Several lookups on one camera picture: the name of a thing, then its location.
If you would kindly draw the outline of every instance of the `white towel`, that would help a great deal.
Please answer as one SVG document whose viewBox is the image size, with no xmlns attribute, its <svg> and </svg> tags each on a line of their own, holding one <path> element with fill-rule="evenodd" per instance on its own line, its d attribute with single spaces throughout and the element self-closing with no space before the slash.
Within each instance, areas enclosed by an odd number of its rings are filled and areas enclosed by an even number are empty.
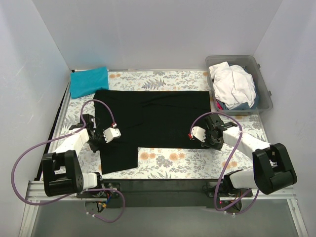
<svg viewBox="0 0 316 237">
<path fill-rule="evenodd" d="M 252 107 L 256 97 L 252 75 L 238 65 L 229 66 L 227 62 L 209 67 L 214 79 L 215 97 L 233 109 L 245 102 Z"/>
</svg>

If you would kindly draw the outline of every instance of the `white wall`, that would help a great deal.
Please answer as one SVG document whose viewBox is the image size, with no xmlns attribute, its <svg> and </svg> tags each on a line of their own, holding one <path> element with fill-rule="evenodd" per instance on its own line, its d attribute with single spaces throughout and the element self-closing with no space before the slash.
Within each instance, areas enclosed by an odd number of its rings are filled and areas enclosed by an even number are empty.
<svg viewBox="0 0 316 237">
<path fill-rule="evenodd" d="M 205 68 L 253 54 L 281 0 L 33 0 L 70 69 Z"/>
<path fill-rule="evenodd" d="M 316 1 L 283 0 L 254 56 L 274 103 L 264 128 L 289 151 L 299 207 L 316 236 Z"/>
<path fill-rule="evenodd" d="M 0 1 L 0 236 L 18 236 L 24 204 L 15 196 L 11 169 L 18 156 L 47 140 L 69 69 L 31 0 Z M 25 156 L 16 182 L 25 195 L 44 147 Z"/>
</svg>

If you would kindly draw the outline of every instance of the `gray plastic bin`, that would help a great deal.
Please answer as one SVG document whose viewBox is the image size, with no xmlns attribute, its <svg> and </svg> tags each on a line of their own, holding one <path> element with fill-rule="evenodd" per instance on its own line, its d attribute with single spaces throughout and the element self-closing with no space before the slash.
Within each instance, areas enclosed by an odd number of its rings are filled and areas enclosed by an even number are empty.
<svg viewBox="0 0 316 237">
<path fill-rule="evenodd" d="M 259 103 L 254 110 L 220 110 L 215 104 L 216 111 L 223 112 L 227 115 L 251 115 L 256 113 L 261 113 L 263 111 L 268 111 L 272 109 L 273 104 L 271 101 L 271 93 L 267 90 L 266 84 L 263 81 L 262 75 L 259 70 L 259 65 L 257 64 L 254 57 L 250 55 L 221 55 L 221 56 L 208 56 L 206 58 L 206 66 L 208 71 L 207 82 L 211 87 L 214 102 L 216 103 L 215 91 L 213 87 L 213 82 L 210 79 L 209 67 L 222 62 L 228 62 L 229 64 L 239 65 L 246 67 L 248 73 L 252 75 L 253 82 L 257 89 L 257 94 L 259 96 Z"/>
</svg>

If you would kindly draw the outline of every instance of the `floral pattern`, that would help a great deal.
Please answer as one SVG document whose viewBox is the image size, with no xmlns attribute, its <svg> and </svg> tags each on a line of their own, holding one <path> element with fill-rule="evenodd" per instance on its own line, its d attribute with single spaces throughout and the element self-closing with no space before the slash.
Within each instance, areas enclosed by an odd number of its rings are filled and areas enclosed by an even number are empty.
<svg viewBox="0 0 316 237">
<path fill-rule="evenodd" d="M 203 71 L 124 71 L 109 72 L 110 90 L 134 91 L 209 91 L 207 73 Z M 71 99 L 64 118 L 61 135 L 69 133 L 71 125 L 78 123 L 80 109 L 94 94 Z M 210 96 L 211 110 L 214 111 L 213 98 Z M 94 115 L 93 103 L 87 104 L 85 113 Z M 261 140 L 266 140 L 258 115 L 235 116 L 245 132 Z M 221 151 L 213 149 L 162 149 L 139 148 L 138 167 L 110 174 L 105 179 L 184 179 L 218 178 L 232 147 L 224 144 Z M 79 163 L 84 173 L 101 172 L 99 152 L 93 153 L 85 144 L 79 155 Z M 237 151 L 226 172 L 236 169 L 251 169 L 252 161 Z"/>
</svg>

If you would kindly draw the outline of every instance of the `teal cloth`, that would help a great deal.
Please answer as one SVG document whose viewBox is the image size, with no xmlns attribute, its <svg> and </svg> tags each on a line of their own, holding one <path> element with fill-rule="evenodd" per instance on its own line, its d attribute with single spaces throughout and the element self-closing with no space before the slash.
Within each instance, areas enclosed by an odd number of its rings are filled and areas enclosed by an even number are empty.
<svg viewBox="0 0 316 237">
<path fill-rule="evenodd" d="M 71 98 L 90 95 L 97 90 L 109 89 L 108 70 L 106 67 L 71 73 Z"/>
</svg>

